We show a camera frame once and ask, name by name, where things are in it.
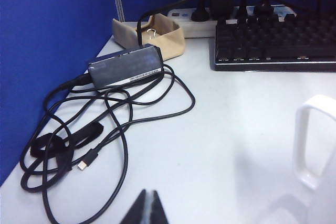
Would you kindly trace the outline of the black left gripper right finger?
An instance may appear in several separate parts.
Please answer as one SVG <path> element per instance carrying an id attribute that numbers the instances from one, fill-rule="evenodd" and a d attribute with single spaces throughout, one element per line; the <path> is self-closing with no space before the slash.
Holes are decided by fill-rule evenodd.
<path id="1" fill-rule="evenodd" d="M 168 219 L 156 190 L 153 192 L 151 203 L 151 224 L 168 224 Z"/>

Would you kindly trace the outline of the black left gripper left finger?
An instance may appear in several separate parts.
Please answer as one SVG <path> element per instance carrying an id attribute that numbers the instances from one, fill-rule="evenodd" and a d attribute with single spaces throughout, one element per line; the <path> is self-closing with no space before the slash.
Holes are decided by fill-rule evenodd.
<path id="1" fill-rule="evenodd" d="M 147 192 L 145 189 L 143 189 L 137 196 L 136 200 L 134 201 L 128 212 L 121 220 L 120 224 L 148 223 L 149 213 L 146 209 L 146 196 Z"/>

